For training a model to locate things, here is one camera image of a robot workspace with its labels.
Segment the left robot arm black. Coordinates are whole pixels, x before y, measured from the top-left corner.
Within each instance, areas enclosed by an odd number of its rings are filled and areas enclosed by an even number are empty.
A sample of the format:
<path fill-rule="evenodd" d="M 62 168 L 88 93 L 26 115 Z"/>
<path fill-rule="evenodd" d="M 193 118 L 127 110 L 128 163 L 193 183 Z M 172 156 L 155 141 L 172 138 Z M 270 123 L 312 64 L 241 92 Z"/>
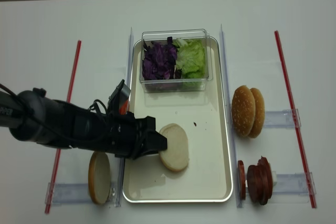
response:
<path fill-rule="evenodd" d="M 58 149 L 78 148 L 137 159 L 167 149 L 167 139 L 155 130 L 155 118 L 120 113 L 130 89 L 121 81 L 107 105 L 98 99 L 87 108 L 46 97 L 34 88 L 19 94 L 1 86 L 1 126 L 22 142 Z"/>

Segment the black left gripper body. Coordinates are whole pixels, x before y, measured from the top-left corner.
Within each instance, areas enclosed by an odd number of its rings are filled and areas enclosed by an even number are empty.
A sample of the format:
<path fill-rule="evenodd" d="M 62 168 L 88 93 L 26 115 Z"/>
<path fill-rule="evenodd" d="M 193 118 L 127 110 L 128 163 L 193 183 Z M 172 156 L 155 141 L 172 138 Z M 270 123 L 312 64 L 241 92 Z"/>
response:
<path fill-rule="evenodd" d="M 104 151 L 122 158 L 142 157 L 141 144 L 147 131 L 156 131 L 154 117 L 137 119 L 132 112 L 125 117 L 112 112 L 109 115 L 109 132 L 104 140 Z"/>

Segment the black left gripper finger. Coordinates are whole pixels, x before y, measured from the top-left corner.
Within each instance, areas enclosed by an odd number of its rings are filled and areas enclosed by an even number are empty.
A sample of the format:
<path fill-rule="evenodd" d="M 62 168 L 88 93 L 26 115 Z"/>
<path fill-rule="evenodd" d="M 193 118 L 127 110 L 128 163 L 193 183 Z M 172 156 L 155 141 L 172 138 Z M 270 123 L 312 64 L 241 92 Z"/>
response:
<path fill-rule="evenodd" d="M 167 149 L 167 138 L 157 131 L 147 131 L 141 144 L 141 156 L 158 154 Z"/>

